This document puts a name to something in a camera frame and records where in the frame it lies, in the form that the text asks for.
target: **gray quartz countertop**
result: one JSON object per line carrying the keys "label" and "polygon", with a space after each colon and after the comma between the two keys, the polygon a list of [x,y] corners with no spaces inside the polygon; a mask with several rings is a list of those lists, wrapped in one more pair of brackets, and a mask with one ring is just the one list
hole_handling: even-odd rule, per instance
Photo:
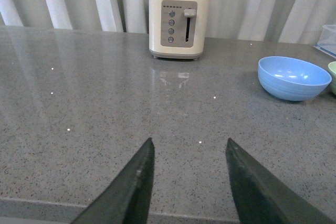
{"label": "gray quartz countertop", "polygon": [[0,27],[0,216],[69,222],[152,137],[152,215],[238,221],[231,137],[336,220],[336,96],[279,100],[257,74],[265,56],[324,69],[335,59],[206,38],[198,61],[160,60],[148,44],[146,34]]}

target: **toaster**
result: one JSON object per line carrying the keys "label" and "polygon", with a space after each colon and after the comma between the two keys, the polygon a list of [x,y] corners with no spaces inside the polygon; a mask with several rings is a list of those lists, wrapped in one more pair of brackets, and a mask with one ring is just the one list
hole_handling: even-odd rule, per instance
{"label": "toaster", "polygon": [[210,0],[149,0],[154,58],[197,59],[203,52]]}

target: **toaster button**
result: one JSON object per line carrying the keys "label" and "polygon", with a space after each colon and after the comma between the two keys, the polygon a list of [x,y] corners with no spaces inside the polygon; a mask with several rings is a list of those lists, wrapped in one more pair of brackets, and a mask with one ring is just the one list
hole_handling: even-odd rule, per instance
{"label": "toaster button", "polygon": [[170,16],[170,17],[175,17],[175,11],[174,11],[174,10],[171,10],[171,11],[169,12],[169,16]]}

